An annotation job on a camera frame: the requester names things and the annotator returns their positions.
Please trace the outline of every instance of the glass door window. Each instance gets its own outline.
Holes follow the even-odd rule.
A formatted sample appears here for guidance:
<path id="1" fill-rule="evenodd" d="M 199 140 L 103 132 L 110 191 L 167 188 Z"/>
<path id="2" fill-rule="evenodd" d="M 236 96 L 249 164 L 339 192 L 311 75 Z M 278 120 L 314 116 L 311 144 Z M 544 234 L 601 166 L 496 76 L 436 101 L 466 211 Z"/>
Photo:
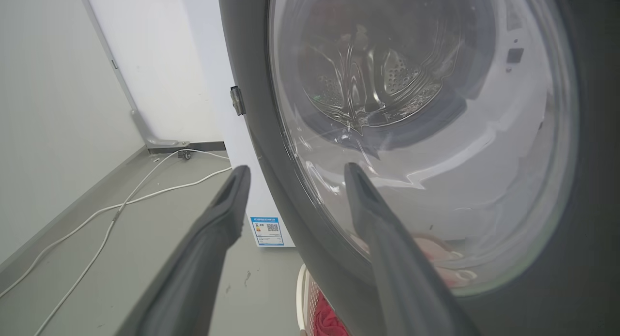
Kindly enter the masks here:
<path id="1" fill-rule="evenodd" d="M 272 0 L 282 135 L 344 240 L 370 259 L 344 184 L 355 162 L 456 294 L 527 268 L 576 151 L 576 85 L 553 17 L 545 0 Z"/>

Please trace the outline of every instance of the white cable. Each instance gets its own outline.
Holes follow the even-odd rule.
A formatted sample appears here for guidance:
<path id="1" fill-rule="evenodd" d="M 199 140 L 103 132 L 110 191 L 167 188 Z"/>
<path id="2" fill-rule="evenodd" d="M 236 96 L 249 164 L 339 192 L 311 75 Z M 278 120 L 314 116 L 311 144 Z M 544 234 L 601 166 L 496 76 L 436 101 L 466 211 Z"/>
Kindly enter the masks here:
<path id="1" fill-rule="evenodd" d="M 198 153 L 207 153 L 210 155 L 215 155 L 217 157 L 220 158 L 224 158 L 224 159 L 228 159 L 226 157 L 223 157 L 221 155 L 217 155 L 215 153 L 209 153 L 209 152 L 204 152 L 204 151 L 198 151 L 198 150 L 193 150 L 193 149 L 182 149 L 182 151 L 193 151 L 193 152 L 198 152 Z M 166 159 L 168 159 L 170 156 L 174 155 L 174 153 L 171 153 L 171 155 L 169 155 L 168 157 L 166 157 L 164 160 L 162 160 L 161 162 L 159 162 L 159 164 L 157 164 L 157 166 L 155 166 L 155 168 L 153 168 L 153 170 L 157 169 L 158 166 L 160 166 Z M 171 188 L 166 188 L 165 190 L 161 190 L 161 191 L 157 191 L 155 193 L 151 193 L 150 195 L 145 195 L 144 197 L 141 197 L 139 199 L 134 199 L 132 201 L 127 201 L 128 199 L 126 199 L 124 202 L 122 202 L 121 204 L 116 204 L 116 205 L 112 205 L 112 206 L 108 206 L 107 208 L 103 208 L 101 210 L 97 210 L 95 211 L 95 213 L 93 215 L 91 215 L 91 217 L 89 217 L 88 219 L 86 219 L 86 221 L 84 221 L 81 225 L 79 225 L 77 228 L 75 228 L 74 230 L 72 230 L 69 234 L 65 235 L 64 237 L 58 239 L 57 241 L 55 241 L 52 244 L 49 244 L 46 248 L 44 248 L 40 254 L 38 254 L 37 258 L 33 261 L 33 263 L 31 264 L 31 266 L 26 270 L 26 272 L 24 272 L 24 274 L 22 274 L 21 277 L 19 277 L 18 280 L 15 281 L 15 283 L 11 284 L 8 288 L 6 288 L 6 290 L 4 290 L 2 293 L 0 293 L 0 298 L 2 298 L 4 295 L 6 295 L 10 290 L 12 290 L 13 288 L 15 288 L 22 280 L 24 280 L 24 278 L 26 278 L 26 276 L 28 274 L 30 274 L 30 272 L 32 272 L 32 270 L 35 268 L 35 265 L 37 265 L 38 261 L 42 258 L 42 256 L 48 252 L 48 250 L 50 250 L 51 248 L 55 247 L 56 245 L 62 243 L 65 239 L 67 239 L 68 237 L 71 237 L 71 235 L 74 235 L 78 230 L 82 229 L 84 226 L 86 226 L 86 224 L 88 224 L 92 219 L 94 219 L 95 217 L 97 217 L 98 215 L 100 215 L 101 213 L 104 213 L 108 210 L 112 210 L 114 208 L 118 208 L 120 206 L 124 206 L 127 204 L 133 204 L 133 203 L 137 203 L 138 201 L 144 200 L 144 199 L 149 199 L 150 197 L 155 197 L 156 195 L 161 195 L 161 193 L 164 192 L 168 192 L 168 191 L 172 191 L 172 190 L 178 190 L 179 188 L 184 188 L 184 187 L 188 187 L 188 186 L 194 186 L 195 184 L 199 184 L 201 182 L 203 182 L 204 180 L 217 175 L 219 173 L 223 173 L 226 172 L 228 170 L 231 170 L 232 167 L 228 167 L 226 169 L 217 171 L 215 173 L 211 173 L 210 175 L 204 177 L 203 179 L 200 179 L 196 182 L 192 182 L 192 183 L 186 183 L 186 184 L 182 184 L 180 186 L 174 186 Z M 146 178 L 149 177 L 149 175 L 151 175 L 151 173 L 153 173 L 153 170 L 151 170 L 151 172 L 148 173 L 148 175 L 146 175 L 146 177 L 144 177 L 144 179 L 142 179 L 142 181 L 140 182 L 140 184 L 142 184 L 144 182 L 144 180 L 146 180 Z"/>
<path id="2" fill-rule="evenodd" d="M 69 297 L 69 295 L 73 292 L 73 290 L 75 290 L 75 288 L 77 287 L 77 285 L 80 283 L 80 281 L 82 281 L 82 278 L 84 278 L 84 275 L 86 275 L 86 272 L 88 272 L 89 268 L 93 265 L 93 263 L 95 263 L 95 260 L 97 259 L 97 257 L 99 257 L 99 254 L 101 254 L 101 250 L 104 250 L 104 245 L 106 245 L 106 242 L 108 241 L 108 237 L 110 236 L 110 231 L 112 230 L 112 227 L 114 226 L 114 221 L 112 221 L 110 223 L 110 227 L 108 227 L 108 230 L 106 232 L 106 236 L 104 237 L 104 242 L 101 243 L 101 246 L 99 247 L 99 250 L 97 250 L 97 254 L 95 254 L 95 257 L 93 257 L 93 259 L 91 260 L 91 262 L 86 266 L 86 269 L 82 272 L 82 274 L 79 275 L 79 278 L 76 280 L 75 283 L 73 283 L 73 286 L 71 287 L 71 289 L 69 289 L 69 291 L 67 292 L 67 294 L 65 294 L 62 299 L 60 300 L 60 302 L 58 303 L 58 305 L 56 305 L 56 307 L 54 307 L 54 309 L 52 310 L 52 312 L 49 314 L 49 316 L 47 316 L 47 319 L 45 319 L 45 321 L 41 324 L 41 326 L 39 327 L 39 329 L 37 330 L 37 332 L 35 332 L 34 336 L 39 336 L 41 334 L 41 332 L 43 331 L 43 329 L 45 328 L 45 326 L 47 325 L 47 323 L 49 323 L 49 321 L 51 320 L 51 318 L 54 316 L 54 314 L 56 314 L 56 312 L 58 311 L 58 309 L 60 309 L 60 306 L 64 303 L 64 301 Z"/>
<path id="3" fill-rule="evenodd" d="M 224 158 L 224 159 L 228 159 L 226 157 L 223 157 L 221 155 L 217 155 L 214 153 L 209 153 L 209 152 L 204 152 L 204 151 L 198 151 L 198 150 L 193 150 L 193 149 L 182 149 L 181 151 L 193 151 L 193 152 L 198 152 L 198 153 L 207 153 L 210 155 L 214 155 L 216 157 L 220 157 L 220 158 Z M 107 208 L 101 209 L 97 212 L 95 212 L 93 215 L 91 215 L 91 217 L 89 217 L 88 219 L 86 219 L 86 221 L 84 221 L 84 223 L 82 223 L 80 226 L 78 226 L 78 228 L 76 228 L 75 230 L 71 231 L 68 235 L 65 235 L 64 237 L 60 238 L 58 241 L 55 241 L 53 244 L 49 245 L 48 247 L 46 247 L 44 250 L 41 251 L 41 253 L 38 255 L 38 257 L 35 259 L 35 261 L 32 263 L 32 265 L 29 267 L 29 269 L 22 275 L 22 277 L 20 277 L 20 279 L 18 279 L 15 283 L 13 283 L 9 288 L 7 288 L 7 290 L 3 291 L 2 294 L 0 294 L 0 298 L 2 298 L 2 296 L 4 296 L 7 292 L 9 292 L 9 290 L 13 289 L 13 287 L 15 287 L 18 283 L 20 283 L 28 274 L 29 272 L 31 272 L 31 270 L 35 267 L 36 263 L 38 262 L 38 260 L 40 259 L 40 257 L 50 248 L 52 248 L 54 245 L 59 244 L 60 242 L 64 241 L 65 239 L 67 239 L 68 237 L 70 237 L 71 235 L 75 234 L 78 230 L 80 230 L 80 228 L 84 227 L 91 219 L 95 218 L 96 215 L 106 211 L 106 210 L 110 210 L 113 208 L 117 208 L 120 207 L 117 211 L 117 213 L 114 215 L 114 219 L 112 220 L 112 222 L 110 223 L 110 227 L 108 227 L 108 230 L 106 232 L 106 236 L 104 237 L 104 241 L 101 243 L 101 246 L 99 247 L 99 250 L 97 250 L 97 254 L 95 254 L 95 256 L 93 257 L 93 259 L 91 260 L 91 262 L 86 266 L 86 268 L 84 269 L 84 271 L 82 272 L 82 274 L 79 276 L 79 278 L 76 280 L 76 282 L 73 284 L 73 286 L 71 287 L 71 289 L 69 289 L 69 291 L 67 292 L 67 294 L 64 295 L 64 297 L 62 297 L 62 299 L 60 300 L 60 302 L 56 305 L 56 307 L 54 307 L 54 309 L 52 310 L 52 312 L 49 314 L 49 316 L 45 319 L 45 321 L 41 324 L 41 326 L 39 327 L 39 329 L 37 330 L 37 332 L 34 334 L 34 336 L 39 336 L 40 333 L 44 330 L 45 326 L 47 325 L 47 323 L 49 323 L 49 321 L 51 320 L 51 318 L 53 318 L 53 316 L 56 314 L 56 312 L 58 311 L 58 309 L 60 309 L 60 307 L 62 306 L 62 304 L 64 303 L 64 301 L 66 301 L 66 299 L 69 297 L 69 295 L 73 292 L 73 290 L 75 290 L 75 288 L 78 286 L 78 284 L 80 283 L 80 281 L 82 281 L 82 278 L 84 278 L 84 275 L 86 275 L 86 272 L 88 272 L 88 270 L 91 268 L 91 266 L 93 265 L 93 263 L 95 263 L 95 260 L 97 259 L 97 257 L 99 257 L 99 254 L 101 253 L 101 250 L 104 249 L 104 246 L 106 245 L 106 242 L 108 241 L 108 237 L 110 235 L 110 231 L 112 230 L 112 227 L 114 226 L 114 223 L 116 222 L 116 220 L 118 219 L 122 209 L 127 205 L 127 204 L 131 204 L 131 203 L 136 203 L 138 201 L 141 201 L 143 199 L 147 199 L 150 197 L 154 197 L 155 195 L 159 195 L 161 193 L 164 193 L 166 191 L 172 191 L 172 190 L 177 190 L 179 188 L 183 188 L 183 187 L 188 187 L 188 186 L 193 186 L 195 184 L 199 184 L 201 182 L 203 182 L 204 180 L 212 177 L 213 175 L 217 175 L 219 173 L 223 173 L 226 172 L 228 170 L 231 170 L 232 167 L 228 167 L 226 169 L 223 170 L 219 170 L 215 173 L 211 173 L 210 175 L 207 175 L 206 177 L 204 177 L 203 179 L 200 179 L 196 182 L 192 182 L 192 183 L 188 183 L 188 184 L 182 184 L 180 186 L 175 186 L 175 187 L 171 187 L 171 188 L 166 188 L 165 190 L 161 190 L 161 191 L 157 191 L 154 193 L 151 193 L 150 195 L 145 195 L 144 197 L 141 197 L 139 199 L 133 200 L 133 201 L 129 201 L 129 199 L 131 199 L 131 197 L 135 194 L 135 192 L 138 190 L 138 188 L 144 183 L 144 180 L 146 180 L 151 173 L 153 173 L 153 171 L 155 171 L 155 169 L 157 169 L 158 166 L 160 166 L 164 161 L 166 161 L 166 159 L 170 158 L 171 156 L 173 156 L 174 153 L 171 153 L 170 155 L 168 155 L 168 157 L 164 158 L 161 162 L 159 162 L 157 164 L 157 166 L 155 166 L 155 168 L 153 168 L 153 170 L 151 170 L 151 172 L 149 172 L 146 177 L 144 177 L 144 179 L 142 179 L 142 181 L 138 184 L 138 186 L 131 192 L 131 194 L 129 195 L 129 197 L 127 197 L 126 200 L 124 200 L 124 202 L 122 204 L 117 204 L 114 206 L 109 206 Z"/>

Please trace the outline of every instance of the white laundry basket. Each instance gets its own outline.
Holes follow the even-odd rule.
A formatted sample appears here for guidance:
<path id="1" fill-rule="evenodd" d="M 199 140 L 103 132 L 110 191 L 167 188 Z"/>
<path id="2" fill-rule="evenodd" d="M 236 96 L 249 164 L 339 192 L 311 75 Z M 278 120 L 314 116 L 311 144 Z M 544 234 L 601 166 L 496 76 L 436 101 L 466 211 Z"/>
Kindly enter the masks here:
<path id="1" fill-rule="evenodd" d="M 316 285 L 306 265 L 301 265 L 297 276 L 297 323 L 301 336 L 314 336 L 314 311 L 319 298 Z"/>

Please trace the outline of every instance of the pink cloth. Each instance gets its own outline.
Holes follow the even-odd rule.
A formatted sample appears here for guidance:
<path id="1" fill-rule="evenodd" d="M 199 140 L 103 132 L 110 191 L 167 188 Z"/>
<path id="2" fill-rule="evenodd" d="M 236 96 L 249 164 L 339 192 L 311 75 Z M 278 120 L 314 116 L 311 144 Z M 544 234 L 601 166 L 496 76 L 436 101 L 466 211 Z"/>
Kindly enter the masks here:
<path id="1" fill-rule="evenodd" d="M 348 336 L 347 329 L 320 291 L 317 300 L 314 310 L 314 336 Z"/>

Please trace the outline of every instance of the washing machine drum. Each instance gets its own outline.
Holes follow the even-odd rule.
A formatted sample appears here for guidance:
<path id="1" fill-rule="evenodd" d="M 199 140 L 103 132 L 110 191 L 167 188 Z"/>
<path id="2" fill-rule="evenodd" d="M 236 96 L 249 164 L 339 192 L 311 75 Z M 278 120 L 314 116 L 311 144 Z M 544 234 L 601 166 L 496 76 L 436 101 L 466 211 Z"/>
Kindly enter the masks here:
<path id="1" fill-rule="evenodd" d="M 495 51 L 490 0 L 289 0 L 283 13 L 294 109 L 316 135 L 374 156 L 461 115 Z"/>

